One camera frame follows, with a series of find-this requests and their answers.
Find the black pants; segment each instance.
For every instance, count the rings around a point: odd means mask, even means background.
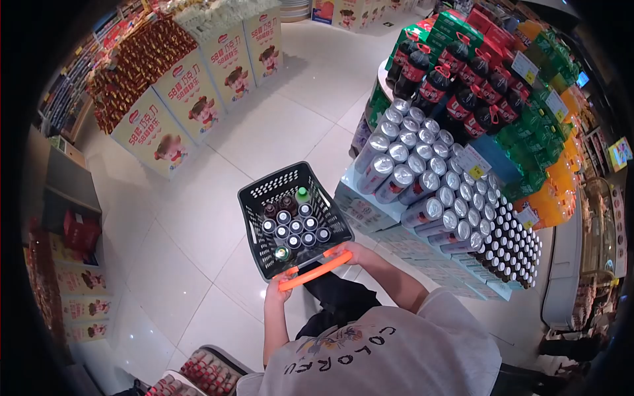
[[[319,265],[320,263],[308,265],[299,274]],[[335,325],[341,328],[348,322],[357,321],[370,308],[381,305],[376,291],[368,290],[361,283],[341,279],[332,272],[304,283],[304,287],[320,301],[323,309],[308,319],[295,337],[296,340],[302,336],[317,337]]]

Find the sign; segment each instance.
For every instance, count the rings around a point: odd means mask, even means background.
[[[280,7],[244,21],[247,48],[258,87],[282,67]]]
[[[224,113],[197,48],[176,62],[152,87],[196,143],[202,143]]]
[[[557,91],[554,89],[550,92],[550,95],[546,98],[546,105],[551,112],[555,115],[557,122],[562,122],[568,114],[568,107],[564,104],[564,101],[559,97]]]
[[[225,108],[231,110],[256,87],[242,25],[220,31],[200,50]]]
[[[152,88],[132,105],[111,136],[147,167],[168,178],[195,147]]]
[[[458,165],[467,171],[474,179],[479,179],[482,175],[491,170],[490,164],[471,147],[471,144],[466,145],[465,149],[456,155],[456,162]]]
[[[533,85],[535,77],[540,71],[540,69],[520,51],[516,52],[515,60],[513,61],[511,68],[515,70],[517,74],[521,75],[529,85]]]

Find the cartoon girl graphic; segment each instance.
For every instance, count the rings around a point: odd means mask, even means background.
[[[341,22],[339,22],[339,25],[341,25],[342,27],[345,27],[346,29],[350,30],[353,27],[353,22],[356,20],[356,17],[353,16],[354,11],[353,10],[341,10],[341,11],[339,11],[339,13],[341,13]]]
[[[218,121],[218,112],[214,109],[215,104],[213,99],[207,101],[206,96],[201,96],[190,110],[189,119],[202,123],[201,134],[207,132],[214,125],[214,122]]]
[[[249,82],[247,77],[249,71],[242,72],[242,66],[236,66],[236,69],[229,73],[229,77],[224,79],[224,85],[231,87],[236,91],[235,96],[231,99],[232,102],[239,100],[245,93],[249,93]]]
[[[280,51],[275,51],[275,46],[270,46],[265,49],[263,53],[260,54],[260,62],[266,67],[264,73],[262,73],[262,77],[270,76],[271,74],[277,72],[278,59],[277,57],[280,55]]]
[[[187,148],[181,144],[181,137],[173,137],[166,134],[160,140],[157,150],[154,152],[155,160],[168,160],[173,162],[169,169],[176,169],[187,156]]]

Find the hand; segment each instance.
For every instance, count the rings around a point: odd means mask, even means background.
[[[280,291],[280,282],[286,282],[290,278],[286,274],[280,274],[275,279],[269,282],[269,285],[266,287],[266,297],[264,297],[264,304],[281,304],[284,305],[286,300],[290,297],[291,291],[293,289],[287,291]]]

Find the black shopping basket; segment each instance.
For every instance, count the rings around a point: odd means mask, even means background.
[[[327,227],[330,230],[331,236],[328,242],[317,243],[311,248],[302,247],[292,260],[282,262],[276,260],[274,255],[278,244],[271,235],[262,230],[262,221],[265,219],[264,206],[267,203],[276,203],[283,196],[295,196],[300,187],[305,187],[310,192],[309,203],[313,207],[313,216],[317,218],[321,227]],[[283,272],[288,275],[295,274],[301,267],[330,256],[335,246],[345,241],[354,241],[354,234],[341,211],[305,161],[280,169],[242,188],[238,192],[238,201],[247,227],[251,254],[260,275],[266,282],[270,282],[273,277]],[[308,282],[343,264],[351,257],[351,253],[345,252],[326,264],[281,283],[280,289],[288,290]]]

